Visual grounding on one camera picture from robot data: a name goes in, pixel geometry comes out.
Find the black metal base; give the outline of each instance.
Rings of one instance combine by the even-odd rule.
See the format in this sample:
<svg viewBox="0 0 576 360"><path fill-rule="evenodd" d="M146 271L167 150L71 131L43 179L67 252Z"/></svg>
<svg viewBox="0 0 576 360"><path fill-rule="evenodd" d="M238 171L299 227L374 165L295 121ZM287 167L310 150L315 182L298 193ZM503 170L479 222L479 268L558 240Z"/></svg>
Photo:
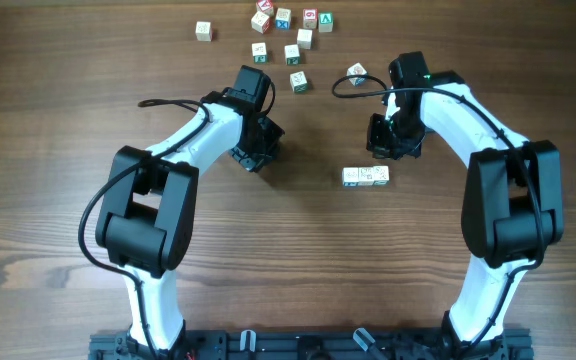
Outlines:
<svg viewBox="0 0 576 360"><path fill-rule="evenodd" d="M131 353L127 332L93 335L88 360L141 360ZM440 328L371 333L376 346L389 360L446 360L438 352ZM375 360L353 340L353 333L257 333L255 351L241 351L241 333L187 331L171 360ZM529 330L512 329L503 334L503 345L482 360L532 360Z"/></svg>

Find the wooden table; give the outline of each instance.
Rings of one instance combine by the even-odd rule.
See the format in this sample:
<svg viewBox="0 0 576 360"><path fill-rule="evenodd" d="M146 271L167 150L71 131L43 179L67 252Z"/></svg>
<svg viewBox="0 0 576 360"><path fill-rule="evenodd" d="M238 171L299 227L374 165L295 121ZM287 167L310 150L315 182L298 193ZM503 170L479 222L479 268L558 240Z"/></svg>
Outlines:
<svg viewBox="0 0 576 360"><path fill-rule="evenodd" d="M251 0L67 3L89 6L0 8L0 359L82 359L90 334L127 328L122 279L77 247L81 212L121 146L157 143L192 115L138 101L231 86L259 41L283 152L259 175L224 155L201 179L177 270L189 328L439 325L468 264L464 166L438 136L419 159L372 159L368 120L385 108L330 94L356 62L387 79L390 61L422 50L431 71L454 69L504 123L561 151L564 238L506 323L531 328L539 359L576 359L576 2L283 1L295 16L313 5L335 14L297 68L283 47L301 19L262 36ZM212 21L213 42L196 41L198 20ZM288 76L300 70L312 89L295 95ZM390 185L342 187L342 167L376 164L390 166Z"/></svg>

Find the cube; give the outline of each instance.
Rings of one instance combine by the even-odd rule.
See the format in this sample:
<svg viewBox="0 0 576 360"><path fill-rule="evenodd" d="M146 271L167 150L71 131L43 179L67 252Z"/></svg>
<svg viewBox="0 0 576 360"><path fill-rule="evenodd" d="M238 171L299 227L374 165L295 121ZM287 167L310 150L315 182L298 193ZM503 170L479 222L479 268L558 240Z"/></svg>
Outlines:
<svg viewBox="0 0 576 360"><path fill-rule="evenodd" d="M254 60L255 64L264 64L268 62L266 43L252 44L252 59Z"/></svg>
<svg viewBox="0 0 576 360"><path fill-rule="evenodd" d="M304 9L304 28L317 28L317 9Z"/></svg>
<svg viewBox="0 0 576 360"><path fill-rule="evenodd" d="M344 186L359 185L359 168L344 168L341 172L341 179Z"/></svg>
<svg viewBox="0 0 576 360"><path fill-rule="evenodd" d="M310 49L312 46L312 30L299 29L297 32L297 45L302 49Z"/></svg>
<svg viewBox="0 0 576 360"><path fill-rule="evenodd" d="M386 185L390 181L388 176L388 166L373 166L372 177L375 181L374 185Z"/></svg>
<svg viewBox="0 0 576 360"><path fill-rule="evenodd" d="M252 24L252 28L259 31L260 33L265 33L270 26L270 16L262 13L261 11L257 11L255 16L252 17L250 20Z"/></svg>
<svg viewBox="0 0 576 360"><path fill-rule="evenodd" d="M319 32L332 32L332 13L319 14Z"/></svg>
<svg viewBox="0 0 576 360"><path fill-rule="evenodd" d="M361 66L360 63L356 63L355 65L348 68L348 72L346 75L366 75L368 72ZM359 86L363 83L366 79L364 78L352 78L348 79L352 83L353 86Z"/></svg>
<svg viewBox="0 0 576 360"><path fill-rule="evenodd" d="M275 6L272 4L270 0L259 0L257 1L257 11L261 11L262 13L268 16L275 15Z"/></svg>
<svg viewBox="0 0 576 360"><path fill-rule="evenodd" d="M359 180L357 185L359 186L372 186L374 184L373 169L369 168L359 168Z"/></svg>
<svg viewBox="0 0 576 360"><path fill-rule="evenodd" d="M287 65L299 65L299 46L286 45L284 51L286 52Z"/></svg>
<svg viewBox="0 0 576 360"><path fill-rule="evenodd" d="M199 41L212 41L212 27L209 22L197 21L195 35Z"/></svg>
<svg viewBox="0 0 576 360"><path fill-rule="evenodd" d="M308 90L308 80L306 79L306 74L304 74L303 71L290 74L290 86L292 86L292 91L295 93Z"/></svg>
<svg viewBox="0 0 576 360"><path fill-rule="evenodd" d="M275 16L275 27L282 30L290 29L290 9L277 9L277 16Z"/></svg>

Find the wooden tabletop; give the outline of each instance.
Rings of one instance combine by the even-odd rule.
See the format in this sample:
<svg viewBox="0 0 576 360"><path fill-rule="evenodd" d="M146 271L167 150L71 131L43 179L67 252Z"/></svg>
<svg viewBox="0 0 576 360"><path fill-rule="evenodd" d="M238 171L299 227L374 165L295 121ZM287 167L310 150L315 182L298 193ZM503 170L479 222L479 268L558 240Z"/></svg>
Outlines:
<svg viewBox="0 0 576 360"><path fill-rule="evenodd" d="M292 28L266 35L251 29L252 0L79 3L0 8L0 359L82 359L89 335L129 326L123 280L79 251L82 210L120 147L157 143L192 116L138 101L231 86L261 41L282 153L260 174L223 155L201 178L177 269L189 329L440 324L470 256L466 170L436 135L419 159L373 159L366 129L385 108L330 94L352 64L387 79L400 53L421 50L431 71L457 71L501 121L561 151L564 237L524 278L506 324L531 329L537 358L576 359L576 1L282 1ZM334 31L315 32L304 64L288 67L283 47L313 6L334 13ZM199 20L212 42L196 40ZM291 91L296 71L305 94ZM343 167L377 164L390 167L388 186L342 187Z"/></svg>

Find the alphabet cube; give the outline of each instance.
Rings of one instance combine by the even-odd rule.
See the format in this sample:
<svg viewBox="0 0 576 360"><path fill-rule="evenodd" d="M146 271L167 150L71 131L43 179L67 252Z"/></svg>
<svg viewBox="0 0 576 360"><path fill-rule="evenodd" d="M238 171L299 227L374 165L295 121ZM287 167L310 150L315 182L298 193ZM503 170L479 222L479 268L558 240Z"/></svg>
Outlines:
<svg viewBox="0 0 576 360"><path fill-rule="evenodd" d="M286 52L287 65L299 65L299 46L286 45L284 51Z"/></svg>
<svg viewBox="0 0 576 360"><path fill-rule="evenodd" d="M257 1L257 11L261 11L262 13L273 16L275 15L275 7L270 0L259 0Z"/></svg>
<svg viewBox="0 0 576 360"><path fill-rule="evenodd" d="M390 180L388 176L388 166L373 166L372 175L375 185L386 185Z"/></svg>
<svg viewBox="0 0 576 360"><path fill-rule="evenodd" d="M341 179L344 186L359 185L359 168L344 168L341 172Z"/></svg>
<svg viewBox="0 0 576 360"><path fill-rule="evenodd" d="M317 28L317 9L304 9L304 28Z"/></svg>
<svg viewBox="0 0 576 360"><path fill-rule="evenodd" d="M255 61L255 64L263 64L268 62L266 43L252 44L252 58Z"/></svg>
<svg viewBox="0 0 576 360"><path fill-rule="evenodd" d="M275 16L275 26L277 29L290 29L290 9L277 9L277 16Z"/></svg>
<svg viewBox="0 0 576 360"><path fill-rule="evenodd" d="M195 35L197 35L197 40L199 41L212 41L212 27L210 26L210 23L206 21L197 21Z"/></svg>
<svg viewBox="0 0 576 360"><path fill-rule="evenodd" d="M359 181L357 185L359 186L371 186L374 184L375 180L373 177L373 169L370 168L359 168Z"/></svg>
<svg viewBox="0 0 576 360"><path fill-rule="evenodd" d="M268 30L268 27L270 26L270 16L257 11L255 16L252 17L252 20L250 20L250 23L252 24L253 29L263 34L266 32L266 30Z"/></svg>
<svg viewBox="0 0 576 360"><path fill-rule="evenodd" d="M290 74L290 86L292 86L292 91L296 93L308 90L308 80L306 80L306 74L304 74L303 71Z"/></svg>
<svg viewBox="0 0 576 360"><path fill-rule="evenodd" d="M299 29L297 32L297 45L302 49L310 49L312 46L312 30Z"/></svg>
<svg viewBox="0 0 576 360"><path fill-rule="evenodd" d="M368 74L368 72L366 71L366 69L364 69L363 66L361 66L360 63L356 63L355 65L349 67L348 72L346 73L346 75L366 75L366 74ZM359 86L366 79L364 79L364 78L352 78L352 79L348 79L348 80L350 80L350 82L353 84L353 86Z"/></svg>
<svg viewBox="0 0 576 360"><path fill-rule="evenodd" d="M332 13L319 14L319 32L332 32Z"/></svg>

